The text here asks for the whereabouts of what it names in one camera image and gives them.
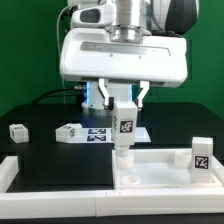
white base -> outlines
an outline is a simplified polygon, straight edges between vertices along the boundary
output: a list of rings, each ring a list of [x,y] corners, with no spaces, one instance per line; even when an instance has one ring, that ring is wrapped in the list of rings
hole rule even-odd
[[[138,160],[138,156],[141,154],[143,156],[140,157],[144,159],[143,163],[147,160],[149,164],[155,161],[155,163],[164,163],[163,165],[170,163],[169,172],[171,172],[173,170],[171,169],[173,155],[177,150],[182,149],[139,150],[139,153],[136,150],[135,159],[136,162],[141,161]],[[213,183],[211,184],[192,185],[187,178],[180,178],[178,181],[176,179],[177,182],[174,182],[171,178],[175,175],[168,175],[169,178],[148,178],[149,182],[145,184],[140,177],[145,189],[136,187],[135,189],[102,191],[2,193],[0,194],[0,218],[224,212],[224,167],[214,157],[212,162]],[[166,174],[169,173],[166,169],[161,168],[160,174],[163,174],[162,170]]]
[[[73,138],[68,139],[65,143],[112,143],[111,138],[111,128],[94,128],[97,129],[105,129],[105,134],[98,134],[97,131],[95,134],[88,134],[89,130],[93,128],[81,128],[79,135],[74,136]],[[136,128],[135,131],[135,142],[151,142],[149,134],[145,128]]]
[[[155,189],[155,188],[204,188],[223,187],[223,178],[217,178],[214,169],[217,166],[213,157],[211,182],[192,182],[190,164],[186,168],[177,166],[177,159],[184,163],[184,157],[176,157],[177,152],[191,155],[191,149],[151,149],[131,150],[134,154],[134,166],[131,169],[119,169],[119,158],[113,151],[113,177],[116,190]]]

green wall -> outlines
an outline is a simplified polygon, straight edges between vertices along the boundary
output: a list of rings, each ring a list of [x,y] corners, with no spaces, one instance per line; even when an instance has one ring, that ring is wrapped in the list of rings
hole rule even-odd
[[[55,27],[65,0],[0,1],[0,116],[60,88]],[[198,102],[224,118],[224,1],[201,0],[188,32],[189,78],[178,89],[158,88],[162,102]],[[152,88],[145,102],[158,102]]]

small white cube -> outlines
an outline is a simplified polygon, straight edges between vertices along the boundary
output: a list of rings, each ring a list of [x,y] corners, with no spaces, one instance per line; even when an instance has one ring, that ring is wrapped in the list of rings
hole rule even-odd
[[[12,124],[9,126],[10,137],[15,143],[29,142],[28,129],[22,124]]]
[[[81,124],[66,124],[55,130],[57,142],[68,142],[74,136],[79,135],[82,128]]]
[[[112,121],[112,138],[115,145],[134,144],[138,109],[134,102],[115,102]]]
[[[194,137],[192,141],[192,182],[212,182],[213,139]]]

